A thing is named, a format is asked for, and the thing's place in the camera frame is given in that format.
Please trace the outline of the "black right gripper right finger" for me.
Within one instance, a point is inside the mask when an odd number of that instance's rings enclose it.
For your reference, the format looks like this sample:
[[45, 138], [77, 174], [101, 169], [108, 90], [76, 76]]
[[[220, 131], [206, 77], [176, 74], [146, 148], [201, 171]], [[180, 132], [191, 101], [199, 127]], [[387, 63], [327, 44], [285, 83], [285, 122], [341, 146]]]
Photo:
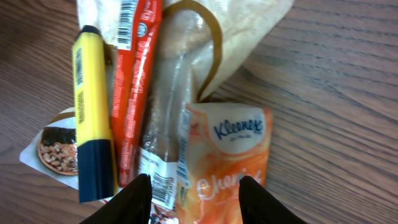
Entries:
[[244, 224], [306, 224], [248, 175], [239, 181], [239, 205]]

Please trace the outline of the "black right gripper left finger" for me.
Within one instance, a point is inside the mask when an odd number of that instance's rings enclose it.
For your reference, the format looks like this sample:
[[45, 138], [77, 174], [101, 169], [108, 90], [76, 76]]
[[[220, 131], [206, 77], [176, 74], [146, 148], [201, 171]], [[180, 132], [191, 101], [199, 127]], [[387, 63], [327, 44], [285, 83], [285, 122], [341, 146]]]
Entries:
[[150, 176], [140, 174], [81, 224], [148, 224], [151, 200]]

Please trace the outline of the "yellow highlighter marker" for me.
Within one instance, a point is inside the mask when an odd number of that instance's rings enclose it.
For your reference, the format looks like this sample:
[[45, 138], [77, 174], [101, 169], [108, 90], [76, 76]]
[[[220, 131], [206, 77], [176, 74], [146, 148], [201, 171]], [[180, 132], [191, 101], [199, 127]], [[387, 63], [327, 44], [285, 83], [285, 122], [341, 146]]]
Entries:
[[115, 194], [113, 137], [109, 123], [104, 40], [84, 26], [72, 47], [79, 200]]

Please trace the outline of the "small orange snack packet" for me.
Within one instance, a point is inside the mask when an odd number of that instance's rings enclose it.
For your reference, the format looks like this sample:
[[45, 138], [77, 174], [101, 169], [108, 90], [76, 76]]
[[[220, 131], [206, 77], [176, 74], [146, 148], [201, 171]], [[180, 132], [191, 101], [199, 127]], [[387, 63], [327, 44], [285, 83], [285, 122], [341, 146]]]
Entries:
[[241, 223], [239, 181], [266, 183], [272, 113], [241, 103], [185, 107], [176, 211], [180, 223]]

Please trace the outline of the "silver red crinkled wrapper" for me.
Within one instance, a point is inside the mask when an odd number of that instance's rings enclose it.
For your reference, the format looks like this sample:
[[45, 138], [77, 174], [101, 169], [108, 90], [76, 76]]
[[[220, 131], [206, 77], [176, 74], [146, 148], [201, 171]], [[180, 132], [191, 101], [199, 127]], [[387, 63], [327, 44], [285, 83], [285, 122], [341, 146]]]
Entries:
[[[78, 189], [75, 109], [60, 112], [21, 152], [28, 166]], [[139, 151], [138, 174], [148, 174], [152, 183], [149, 223], [178, 223], [174, 204], [177, 193], [177, 162], [165, 162], [158, 155]]]

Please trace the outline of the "beige brown snack pouch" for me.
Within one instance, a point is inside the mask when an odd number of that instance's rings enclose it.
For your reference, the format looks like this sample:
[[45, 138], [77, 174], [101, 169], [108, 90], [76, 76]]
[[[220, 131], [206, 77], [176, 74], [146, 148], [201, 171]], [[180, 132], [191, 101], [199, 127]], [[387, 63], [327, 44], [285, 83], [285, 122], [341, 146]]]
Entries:
[[[77, 3], [80, 28], [96, 27], [105, 42], [110, 118], [121, 1]], [[292, 6], [293, 0], [163, 1], [134, 160], [143, 147], [176, 161], [177, 124], [185, 105], [206, 100]]]

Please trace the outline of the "red snack stick packet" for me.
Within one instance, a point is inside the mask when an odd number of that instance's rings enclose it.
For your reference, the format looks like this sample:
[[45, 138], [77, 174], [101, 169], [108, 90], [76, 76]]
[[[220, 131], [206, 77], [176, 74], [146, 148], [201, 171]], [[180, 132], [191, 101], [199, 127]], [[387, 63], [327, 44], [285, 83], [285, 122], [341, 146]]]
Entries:
[[121, 1], [111, 108], [120, 187], [125, 187], [134, 173], [162, 5], [162, 0]]

